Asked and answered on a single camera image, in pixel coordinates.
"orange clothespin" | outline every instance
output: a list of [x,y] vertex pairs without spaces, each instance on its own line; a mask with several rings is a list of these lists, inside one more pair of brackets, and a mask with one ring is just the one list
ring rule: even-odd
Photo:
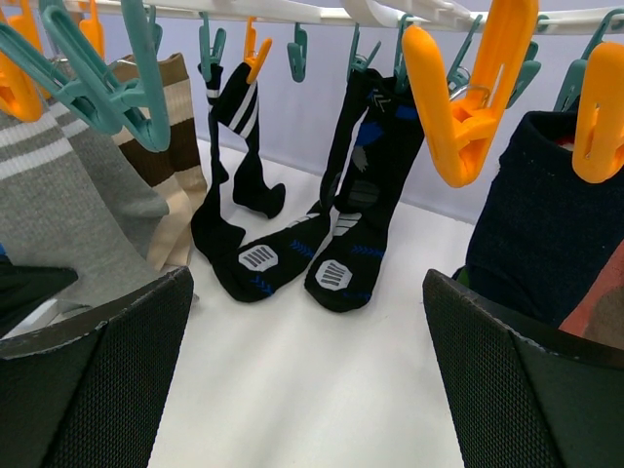
[[[412,25],[403,36],[411,91],[436,170],[451,187],[481,172],[537,23],[537,0],[493,0],[470,83],[449,98],[436,42]],[[462,94],[460,100],[453,100]]]
[[[22,15],[10,17],[9,20],[0,9],[0,21],[12,26],[28,40],[34,38],[38,43],[39,37],[28,1],[21,0],[21,7]],[[4,54],[0,54],[0,109],[23,122],[35,122],[43,114],[43,102],[35,84]]]
[[255,17],[249,17],[247,19],[247,33],[245,35],[245,51],[243,53],[243,61],[249,65],[252,70],[250,71],[249,76],[247,77],[247,83],[251,84],[257,78],[257,74],[260,72],[260,68],[264,65],[264,61],[266,60],[266,56],[269,55],[269,50],[271,49],[271,45],[273,44],[273,39],[267,37],[262,42],[260,46],[260,51],[258,54],[255,54],[255,28],[254,21]]
[[579,177],[601,183],[624,166],[624,46],[604,42],[589,56],[572,167]]
[[[80,5],[83,11],[87,10],[86,3],[81,3]],[[89,0],[89,10],[90,17],[80,21],[80,32],[89,40],[97,54],[104,59],[104,28],[101,22],[99,22],[98,4],[96,0]]]

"clothespin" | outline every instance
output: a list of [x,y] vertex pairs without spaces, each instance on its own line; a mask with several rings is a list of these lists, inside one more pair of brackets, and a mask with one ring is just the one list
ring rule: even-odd
[[[169,147],[171,127],[154,42],[141,0],[124,0],[121,11],[135,57],[139,79],[120,83],[59,0],[43,9],[42,21],[81,83],[86,85],[107,133],[122,126],[146,149]],[[140,110],[148,108],[150,118]]]
[[587,60],[578,107],[572,167],[601,183],[624,166],[624,46],[604,42]]
[[372,48],[370,55],[368,57],[362,56],[358,54],[358,43],[360,42],[360,25],[355,23],[355,29],[353,29],[353,39],[351,40],[351,52],[349,52],[349,68],[347,69],[347,81],[349,81],[349,77],[351,76],[351,70],[358,70],[362,73],[367,71],[369,65],[371,64],[374,56],[379,52],[379,48],[381,47],[381,41],[377,41],[375,46]]
[[204,24],[199,26],[199,56],[202,69],[202,77],[207,83],[213,79],[211,65],[221,63],[223,49],[225,49],[225,30],[220,27],[214,35],[214,45],[211,47],[211,30],[208,13],[200,13],[199,16]]
[[250,85],[257,78],[257,74],[260,72],[260,69],[264,65],[264,61],[266,60],[266,56],[269,55],[269,50],[271,49],[271,45],[273,44],[273,39],[267,37],[262,42],[260,46],[260,51],[255,54],[255,28],[254,21],[256,17],[249,17],[247,19],[247,33],[245,35],[245,51],[243,53],[243,60],[247,65],[249,65],[252,69],[250,70],[250,74],[247,77],[247,83]]
[[401,40],[403,39],[403,34],[406,32],[406,27],[408,27],[408,18],[413,18],[409,13],[405,13],[401,20],[399,21],[399,33],[397,35],[397,47],[394,52],[394,76],[397,79],[397,84],[395,85],[395,93],[399,94],[405,91],[408,88],[408,84],[410,81],[408,80],[408,71],[406,69],[406,61],[403,58],[403,46],[401,45]]
[[[566,111],[568,110],[574,101],[580,96],[581,89],[583,87],[583,78],[585,76],[585,69],[587,68],[587,60],[589,59],[592,51],[603,42],[603,36],[609,28],[611,20],[615,15],[624,14],[624,9],[617,8],[615,10],[610,11],[606,14],[606,16],[601,21],[598,29],[594,32],[594,35],[590,39],[585,51],[583,51],[583,55],[581,58],[574,60],[569,68],[567,69],[567,73],[565,74],[564,82],[562,84],[561,89],[559,90],[559,95],[557,96],[557,101],[555,102],[555,111]],[[624,20],[620,20],[615,23],[611,29],[618,30],[624,25]]]
[[149,31],[151,32],[152,42],[154,43],[154,50],[156,55],[160,50],[160,43],[163,41],[163,26],[156,22],[156,7],[150,5],[145,9],[148,17]]
[[294,24],[294,42],[286,46],[289,54],[291,76],[296,83],[305,79],[305,65],[308,57],[308,33],[301,28],[301,24]]
[[[81,3],[81,8],[87,10],[87,5]],[[99,22],[98,4],[96,0],[89,0],[90,17],[80,21],[80,31],[89,40],[97,54],[104,58],[104,28]]]
[[468,31],[464,42],[459,48],[459,52],[457,52],[455,60],[452,62],[452,65],[448,69],[447,83],[448,90],[451,92],[461,88],[462,86],[466,86],[470,81],[470,72],[466,68],[461,66],[461,62],[464,60],[464,57],[466,57],[468,49],[470,49],[470,45],[472,44],[472,36],[474,36],[475,32],[477,32],[477,29],[479,29],[483,17],[483,15],[478,15],[472,22],[472,26],[470,27],[470,30]]
[[[537,0],[492,1],[470,83],[454,90],[450,101],[444,61],[434,39],[414,25],[403,36],[422,128],[436,170],[451,187],[473,182],[483,168],[520,73],[537,13]],[[454,100],[463,93],[466,97]]]
[[[7,22],[2,9],[0,21]],[[4,54],[0,54],[0,109],[22,122],[35,122],[43,114],[43,103],[32,80]]]
[[533,79],[537,76],[537,73],[539,73],[542,64],[539,61],[534,60],[537,56],[538,50],[539,46],[537,45],[537,43],[534,41],[530,41],[530,44],[528,45],[528,50],[526,51],[525,61],[523,62],[523,66],[520,69],[520,74],[518,75],[518,79],[516,80],[514,91],[512,92],[511,97],[509,98],[509,103],[507,104],[508,109],[516,103],[518,98],[528,88],[528,85],[530,85]]

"teal clothespin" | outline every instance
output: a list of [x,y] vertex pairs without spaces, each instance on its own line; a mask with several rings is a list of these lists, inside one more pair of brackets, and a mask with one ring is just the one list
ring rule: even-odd
[[358,54],[359,42],[360,25],[356,23],[355,29],[353,30],[353,39],[351,40],[351,52],[349,53],[349,68],[347,69],[347,81],[349,81],[349,77],[351,76],[351,70],[358,70],[362,73],[367,71],[367,68],[369,68],[369,65],[374,59],[374,56],[377,55],[377,52],[379,52],[379,48],[381,47],[381,41],[377,41],[375,46],[372,48],[370,55],[368,57],[365,57]]
[[109,135],[121,130],[121,125],[106,107],[96,106],[98,99],[88,86],[80,80],[69,79],[5,23],[0,23],[0,51],[91,127]]
[[450,91],[466,86],[470,82],[470,72],[461,66],[461,62],[464,60],[464,57],[466,57],[468,49],[470,49],[472,36],[474,36],[477,29],[479,29],[479,25],[481,24],[483,17],[483,15],[478,15],[473,21],[470,31],[468,31],[468,35],[464,39],[463,44],[459,48],[459,52],[455,56],[455,60],[452,62],[452,65],[448,70],[447,83]]
[[[156,59],[156,51],[141,0],[121,2],[122,16],[135,56],[139,79],[120,83],[111,69],[99,57],[89,41],[80,32],[67,10],[60,5],[42,10],[42,21],[65,56],[76,76],[97,97],[105,108],[149,151],[164,151],[169,147],[171,127],[165,104],[165,92]],[[140,111],[149,109],[147,119]]]
[[156,51],[156,55],[158,55],[160,43],[163,41],[163,26],[156,22],[155,6],[150,5],[146,10],[148,14],[149,30],[152,35],[152,42],[154,43],[154,50]]
[[301,24],[294,24],[294,42],[286,46],[289,54],[291,76],[296,83],[305,79],[305,65],[308,57],[308,33],[301,29]]
[[223,57],[223,49],[225,49],[225,30],[220,27],[214,35],[214,44],[211,47],[211,27],[209,24],[208,13],[201,12],[199,16],[204,24],[199,26],[199,56],[200,67],[202,69],[202,77],[207,83],[213,79],[211,72],[212,64],[219,65]]
[[[624,9],[622,8],[617,8],[607,13],[598,26],[598,29],[596,29],[596,32],[592,35],[592,38],[587,44],[585,51],[583,51],[581,58],[574,60],[570,64],[567,69],[567,73],[565,74],[562,87],[559,90],[557,101],[555,102],[555,111],[563,112],[568,110],[581,95],[583,80],[585,79],[585,69],[587,68],[587,60],[594,49],[596,49],[596,47],[603,42],[603,36],[608,30],[613,17],[621,14],[624,14]],[[618,30],[621,29],[622,26],[624,26],[624,20],[620,20],[615,23],[611,29]]]
[[397,79],[394,91],[397,94],[403,93],[407,88],[410,80],[408,79],[408,70],[406,69],[406,61],[403,57],[403,33],[408,27],[408,19],[413,18],[409,13],[405,13],[399,21],[399,34],[397,35],[397,47],[394,52],[394,76]]
[[530,85],[533,79],[537,76],[537,73],[539,73],[542,64],[535,60],[538,50],[539,46],[537,43],[530,41],[528,49],[526,50],[525,61],[523,62],[523,66],[518,74],[518,79],[516,80],[516,85],[514,86],[514,91],[509,97],[509,102],[507,103],[508,109],[516,103],[518,98],[528,88],[528,85]]

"navy sock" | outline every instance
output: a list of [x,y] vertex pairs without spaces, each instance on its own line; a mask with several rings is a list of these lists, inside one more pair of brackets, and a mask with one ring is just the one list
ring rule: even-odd
[[466,255],[470,288],[558,327],[624,238],[624,171],[590,184],[558,140],[573,112],[529,112],[500,157],[500,171]]
[[351,73],[333,135],[319,201],[286,229],[229,253],[213,264],[214,273],[237,300],[255,302],[272,295],[303,273],[330,233],[330,210],[344,169],[353,129],[365,113],[367,98],[378,81],[376,71]]
[[[209,105],[215,105],[218,100],[222,71],[223,68],[219,65],[212,65],[212,79],[206,83]],[[213,180],[204,203],[191,219],[191,232],[197,249],[212,263],[221,255],[235,251],[241,245],[245,237],[245,229],[234,226],[221,217],[220,186],[227,181],[228,175],[220,161],[218,122],[212,112],[208,115],[208,130],[211,136]]]
[[259,98],[257,81],[247,83],[250,66],[241,63],[225,84],[212,114],[217,122],[245,139],[248,152],[234,175],[234,202],[269,219],[284,207],[286,186],[278,183],[268,188],[260,161]]
[[424,133],[410,90],[394,93],[384,79],[370,93],[335,206],[333,239],[314,260],[305,288],[324,307],[346,312],[371,300],[388,228]]

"beige sock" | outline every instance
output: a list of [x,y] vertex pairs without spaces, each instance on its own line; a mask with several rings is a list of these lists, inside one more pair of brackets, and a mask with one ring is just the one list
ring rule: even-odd
[[[115,68],[115,75],[121,81],[128,81],[137,77],[137,68],[121,63]],[[146,116],[149,115],[147,109],[141,110]],[[175,147],[171,146],[168,151],[162,153],[150,153],[126,129],[113,139],[140,176],[166,200],[169,206],[169,214],[163,217],[156,228],[147,261],[158,270],[169,263],[188,264],[190,240],[187,239],[185,231],[189,229],[194,211],[190,198],[177,181],[176,171],[170,161],[170,154],[172,150],[175,151]]]
[[[175,172],[175,179],[190,200],[191,212],[194,214],[204,203],[208,185],[202,173],[199,148],[197,147],[191,83],[182,54],[173,54],[160,61],[159,65],[165,89],[169,122],[172,126],[171,144],[167,154]],[[123,66],[126,68],[123,70],[124,81],[137,77],[135,67]],[[175,266],[188,265],[192,242],[189,219],[169,252],[166,263]]]

